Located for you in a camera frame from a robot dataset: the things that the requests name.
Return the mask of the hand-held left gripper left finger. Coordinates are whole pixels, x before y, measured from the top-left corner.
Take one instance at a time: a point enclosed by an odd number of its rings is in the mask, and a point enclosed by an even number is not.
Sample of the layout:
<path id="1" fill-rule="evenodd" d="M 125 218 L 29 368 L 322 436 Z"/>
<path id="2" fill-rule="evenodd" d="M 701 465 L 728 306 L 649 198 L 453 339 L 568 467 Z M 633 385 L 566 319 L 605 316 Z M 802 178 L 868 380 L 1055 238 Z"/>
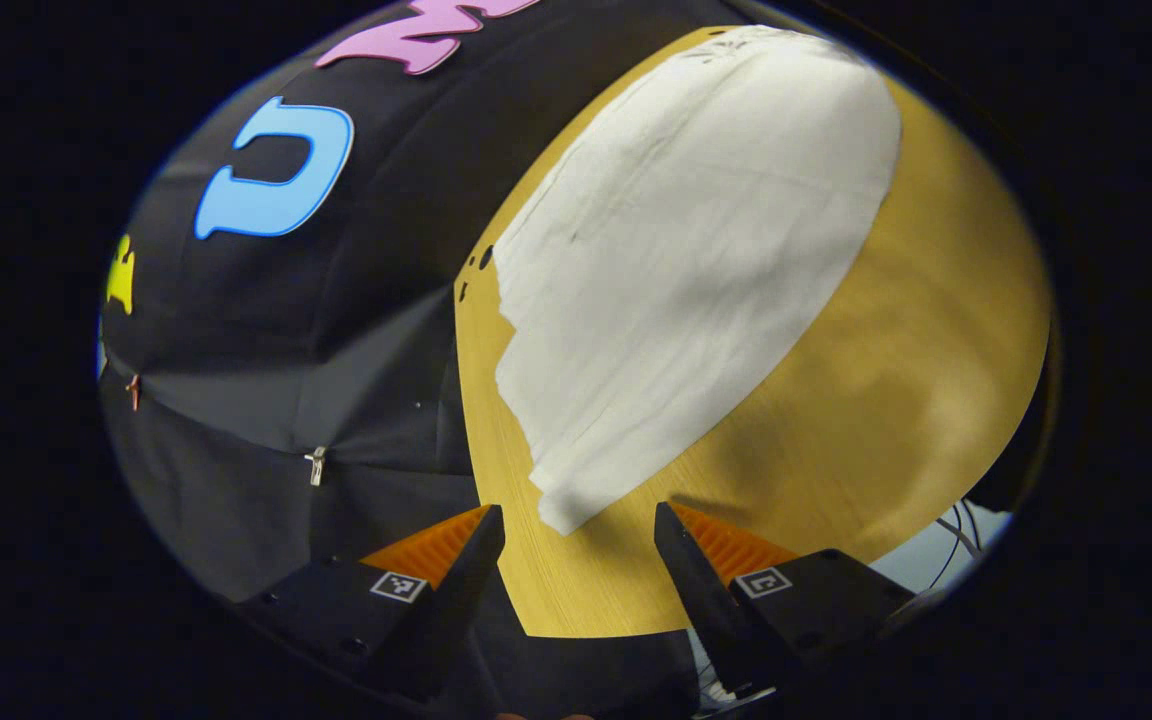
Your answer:
<path id="1" fill-rule="evenodd" d="M 483 505 L 361 559 L 311 562 L 238 615 L 353 685 L 407 702 L 439 694 L 506 544 Z"/>

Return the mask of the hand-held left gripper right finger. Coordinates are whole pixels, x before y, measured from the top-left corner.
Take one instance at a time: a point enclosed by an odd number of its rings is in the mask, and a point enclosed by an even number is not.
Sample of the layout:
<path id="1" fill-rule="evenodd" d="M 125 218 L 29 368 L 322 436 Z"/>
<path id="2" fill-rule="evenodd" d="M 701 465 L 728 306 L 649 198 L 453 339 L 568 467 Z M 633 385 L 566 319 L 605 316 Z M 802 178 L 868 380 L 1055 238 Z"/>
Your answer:
<path id="1" fill-rule="evenodd" d="M 915 594 L 846 552 L 799 555 L 679 502 L 654 543 L 723 688 L 780 696 L 881 637 Z"/>

